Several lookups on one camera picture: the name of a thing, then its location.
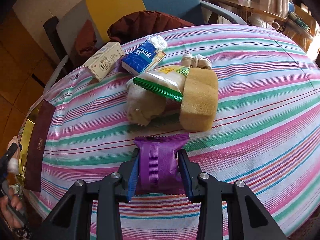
metal screw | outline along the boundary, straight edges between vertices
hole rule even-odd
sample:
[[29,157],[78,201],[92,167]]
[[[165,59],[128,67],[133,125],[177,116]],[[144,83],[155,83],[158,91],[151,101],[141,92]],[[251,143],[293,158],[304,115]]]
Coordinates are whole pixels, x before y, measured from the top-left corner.
[[199,176],[200,176],[201,179],[208,179],[209,178],[209,174],[206,173],[206,172],[200,173]]
[[119,172],[113,172],[113,173],[111,173],[111,178],[113,178],[113,179],[119,179],[119,178],[120,178],[120,173],[119,173]]
[[82,179],[78,179],[76,181],[76,186],[81,187],[84,184],[84,181]]
[[242,180],[237,180],[237,181],[236,181],[236,185],[237,185],[238,187],[244,187],[245,183],[244,183]]

purple wrapper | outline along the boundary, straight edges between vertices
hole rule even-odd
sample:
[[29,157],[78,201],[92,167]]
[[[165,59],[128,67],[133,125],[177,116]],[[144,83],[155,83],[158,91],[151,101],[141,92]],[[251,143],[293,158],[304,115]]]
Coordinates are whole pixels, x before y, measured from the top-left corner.
[[189,140],[189,134],[167,137],[136,137],[140,149],[140,175],[136,194],[184,194],[176,153]]
[[122,55],[116,62],[115,62],[115,72],[117,73],[128,73],[123,67],[122,67],[122,59],[126,56]]

yellow sponge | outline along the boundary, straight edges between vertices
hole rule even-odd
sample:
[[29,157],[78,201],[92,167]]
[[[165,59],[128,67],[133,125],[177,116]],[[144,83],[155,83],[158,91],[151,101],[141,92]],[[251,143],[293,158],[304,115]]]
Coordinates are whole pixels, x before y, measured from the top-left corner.
[[190,68],[183,90],[180,123],[190,131],[211,129],[218,106],[218,78],[213,70]]

green snack bag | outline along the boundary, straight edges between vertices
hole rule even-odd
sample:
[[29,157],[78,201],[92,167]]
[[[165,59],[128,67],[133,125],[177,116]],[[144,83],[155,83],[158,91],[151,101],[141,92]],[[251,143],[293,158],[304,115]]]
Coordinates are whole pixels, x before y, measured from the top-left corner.
[[188,67],[170,65],[144,72],[133,83],[157,95],[181,102]]

box on shelf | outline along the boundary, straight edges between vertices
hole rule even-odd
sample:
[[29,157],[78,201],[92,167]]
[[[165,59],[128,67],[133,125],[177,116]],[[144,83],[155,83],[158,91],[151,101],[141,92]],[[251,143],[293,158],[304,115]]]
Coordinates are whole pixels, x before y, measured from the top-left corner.
[[83,65],[92,76],[101,81],[115,67],[115,62],[124,55],[119,42],[108,42]]

